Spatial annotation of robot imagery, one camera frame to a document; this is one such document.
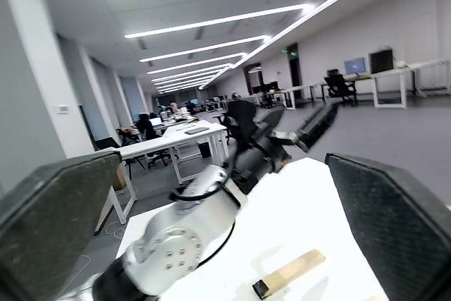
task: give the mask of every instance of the laptop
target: laptop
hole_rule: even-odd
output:
[[[158,118],[153,118],[153,119],[149,119],[150,123],[152,124],[152,126],[155,127],[163,127],[163,121],[161,120],[161,117],[159,116]]]

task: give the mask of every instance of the wooden stick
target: wooden stick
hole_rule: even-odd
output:
[[[291,281],[312,270],[326,258],[319,250],[312,250],[291,261],[282,268],[257,281],[252,287],[260,299],[274,294],[284,288]]]

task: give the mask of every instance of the ceiling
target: ceiling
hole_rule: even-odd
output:
[[[262,41],[248,42],[231,47],[197,52],[153,61],[150,66],[140,59],[170,54],[188,49],[230,42],[260,35],[274,35],[296,21],[301,11],[273,14],[231,23],[206,26],[142,39],[126,39],[124,35],[155,30],[199,21],[213,20],[271,8],[296,4],[319,4],[323,0],[48,0],[49,10],[56,31],[69,39],[85,45],[89,53],[100,62],[114,68],[123,77],[137,76],[146,92],[156,93],[151,79],[184,73],[191,70],[237,62],[239,58],[226,59],[204,65],[191,66],[155,75],[146,72],[206,59],[218,58],[239,52],[251,52]],[[275,53],[279,46],[296,42],[302,34],[308,34],[327,25],[331,20],[354,11],[368,0],[354,0],[346,6],[331,6],[310,20],[306,27],[292,32],[249,62],[263,60]]]

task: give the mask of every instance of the white table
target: white table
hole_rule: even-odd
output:
[[[208,130],[193,135],[185,134],[185,132],[188,130],[194,130],[200,127],[206,127],[208,128]],[[137,144],[128,145],[118,149],[115,148],[104,149],[104,151],[119,151],[121,153],[122,160],[125,161],[127,159],[135,158],[136,156],[161,151],[162,149],[169,149],[175,174],[177,175],[178,182],[182,184],[187,180],[194,179],[198,173],[185,177],[181,176],[180,170],[178,168],[178,161],[174,155],[173,147],[178,147],[179,145],[186,145],[188,143],[197,142],[198,140],[205,140],[205,142],[209,143],[213,162],[215,164],[221,164],[229,156],[225,138],[225,131],[226,128],[224,126],[218,123],[209,123],[208,121],[199,121],[197,123],[184,123],[169,127],[166,133],[162,137],[159,137],[157,139],[139,142]],[[219,141],[221,141],[222,147],[219,147],[218,145]],[[123,172],[125,182],[127,183],[127,189],[130,193],[130,200],[128,201],[124,210],[122,210],[121,204],[119,203],[116,193],[114,192],[114,189],[111,187],[108,194],[108,199],[104,205],[104,208],[101,211],[101,216],[97,223],[96,231],[98,231],[101,228],[104,220],[108,216],[111,206],[114,207],[121,224],[125,225],[127,223],[128,213],[130,212],[134,202],[136,201],[136,194],[135,191],[133,190],[132,182],[130,181],[130,178],[127,175],[127,171],[125,170],[124,162],[120,164],[120,169]]]
[[[117,256],[144,233],[161,207],[132,217]],[[212,243],[204,258],[223,238]],[[210,262],[179,280],[162,301],[259,300],[252,284],[317,248],[326,262],[289,284],[269,301],[387,300],[352,237],[328,167],[312,159],[265,176],[249,195],[227,245]]]
[[[406,86],[406,77],[411,72],[415,72],[415,77],[420,78],[421,76],[421,70],[430,68],[430,67],[436,67],[436,66],[443,66],[445,71],[445,77],[446,77],[446,88],[448,94],[451,94],[451,69],[450,69],[450,61],[441,59],[441,60],[432,60],[432,61],[425,61],[423,63],[414,63],[409,65],[409,67],[406,68],[396,68],[393,70],[388,70],[386,72],[381,72],[377,74],[371,74],[369,75],[369,78],[362,78],[359,81],[365,81],[369,80],[372,82],[372,88],[373,88],[373,102],[374,107],[376,109],[406,109],[407,108],[407,86]],[[401,94],[401,103],[400,104],[381,104],[379,102],[378,98],[378,81],[386,78],[386,77],[398,77],[400,80],[400,94]],[[282,99],[283,106],[285,106],[286,109],[294,110],[295,109],[295,91],[299,90],[306,90],[306,89],[312,89],[318,86],[324,86],[325,84],[323,82],[314,83],[310,85],[302,85],[297,87],[291,87],[287,88],[286,90],[281,90],[276,93],[278,97]],[[290,97],[291,106],[287,104],[288,98]]]

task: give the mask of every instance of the led light strip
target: led light strip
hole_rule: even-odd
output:
[[[312,11],[313,8],[314,8],[314,6],[311,5],[311,4],[298,4],[298,5],[293,5],[293,6],[272,8],[271,10],[240,14],[238,16],[232,16],[232,17],[226,17],[226,18],[221,18],[221,19],[202,21],[200,23],[193,23],[193,24],[188,24],[188,25],[174,26],[174,27],[162,28],[160,30],[146,31],[146,32],[140,32],[140,33],[133,33],[131,35],[125,35],[124,37],[127,38],[127,39],[132,39],[132,38],[138,38],[138,37],[146,37],[147,35],[160,35],[162,33],[169,33],[169,32],[177,32],[177,31],[189,30],[189,29],[197,28],[197,27],[204,27],[204,26],[210,26],[210,25],[216,25],[216,24],[222,24],[222,23],[229,23],[230,21],[249,19],[249,18],[255,18],[255,17],[262,17],[262,16],[268,16],[270,14],[290,12],[290,11],[296,11],[296,10],[304,10],[305,13],[308,13],[308,12]]]
[[[189,84],[189,85],[182,85],[182,86],[178,86],[178,87],[167,88],[164,91],[159,91],[159,92],[160,93],[174,92],[174,91],[182,90],[184,88],[197,87],[197,86],[202,85],[204,83],[205,83],[205,81],[194,82],[194,83]]]
[[[202,72],[204,70],[215,70],[215,72],[218,72],[218,68],[224,68],[226,66],[232,67],[233,65],[231,63],[223,63],[222,65],[217,65],[217,66],[212,66],[212,67],[207,67],[207,68],[202,68],[200,70],[192,70],[190,72],[185,72],[185,73],[180,73],[180,74],[176,74],[176,75],[170,75],[168,77],[163,77],[163,78],[157,78],[157,79],[152,79],[152,82],[156,82],[156,81],[162,81],[162,80],[166,80],[166,79],[173,79],[173,78],[178,78],[181,77],[183,75],[189,75],[189,74],[195,74],[198,72]]]
[[[210,75],[209,77],[203,77],[203,78],[198,78],[198,79],[193,79],[193,80],[187,80],[187,81],[182,81],[182,82],[178,82],[176,84],[169,84],[169,85],[164,85],[164,86],[160,86],[157,87],[158,90],[162,89],[162,88],[167,88],[167,87],[176,87],[178,85],[183,85],[183,84],[189,84],[191,82],[199,82],[200,80],[207,80],[214,77],[214,75]]]
[[[175,82],[175,81],[185,80],[185,79],[193,79],[193,78],[197,78],[197,77],[202,77],[203,75],[214,74],[214,73],[217,73],[217,72],[219,72],[219,70],[212,70],[210,72],[194,74],[194,75],[190,75],[188,77],[181,77],[181,78],[167,80],[167,81],[154,82],[154,85],[168,84],[170,82]]]
[[[169,68],[163,68],[162,70],[153,70],[152,72],[147,72],[147,74],[157,74],[157,73],[161,73],[161,72],[167,72],[169,70],[178,70],[179,68],[185,68],[185,67],[190,67],[190,66],[202,65],[204,63],[212,63],[214,61],[219,61],[219,60],[224,60],[224,59],[231,59],[231,58],[236,58],[236,57],[239,57],[239,56],[246,57],[246,55],[247,55],[246,53],[229,54],[228,56],[219,56],[218,58],[197,61],[195,63],[186,63],[185,65],[178,65],[178,66],[173,66],[173,67],[169,67]]]
[[[237,68],[238,66],[242,65],[243,63],[245,63],[246,61],[248,61],[249,59],[251,59],[253,56],[256,56],[258,53],[260,53],[261,51],[263,51],[266,47],[272,45],[274,42],[276,42],[277,40],[279,40],[281,37],[286,36],[288,33],[290,33],[291,31],[293,31],[295,28],[298,28],[300,25],[302,25],[303,23],[307,22],[308,20],[312,19],[314,16],[316,16],[318,13],[326,10],[328,7],[332,6],[333,4],[337,3],[340,0],[326,0],[325,2],[323,2],[321,5],[319,5],[318,7],[316,7],[311,13],[306,14],[305,16],[302,16],[302,18],[300,18],[299,20],[295,21],[293,24],[291,24],[290,26],[288,26],[287,28],[285,28],[283,31],[279,32],[277,35],[275,35],[274,37],[272,37],[269,41],[265,42],[264,44],[262,44],[260,47],[256,48],[254,51],[252,51],[251,53],[249,53],[246,57],[243,57],[240,61],[238,61],[235,65],[233,65],[232,68]],[[208,81],[207,84],[202,85],[200,87],[200,89],[204,89],[205,86],[207,86],[209,83],[211,83],[213,80],[215,80],[217,77],[221,76],[224,72],[220,72],[218,73],[218,75],[216,75],[215,78],[212,78],[210,81]]]
[[[171,54],[164,54],[163,56],[153,56],[151,58],[141,59],[140,63],[146,63],[148,61],[155,61],[155,60],[173,58],[174,56],[184,56],[186,54],[203,52],[203,51],[209,51],[211,49],[220,49],[222,47],[239,45],[239,44],[245,44],[246,42],[255,42],[257,40],[264,40],[265,42],[267,42],[267,41],[270,40],[270,38],[271,37],[269,37],[268,35],[259,35],[258,37],[252,37],[252,38],[247,38],[247,39],[235,40],[233,42],[224,42],[222,44],[201,47],[199,49],[190,49],[188,51],[175,52],[175,53],[171,53]]]

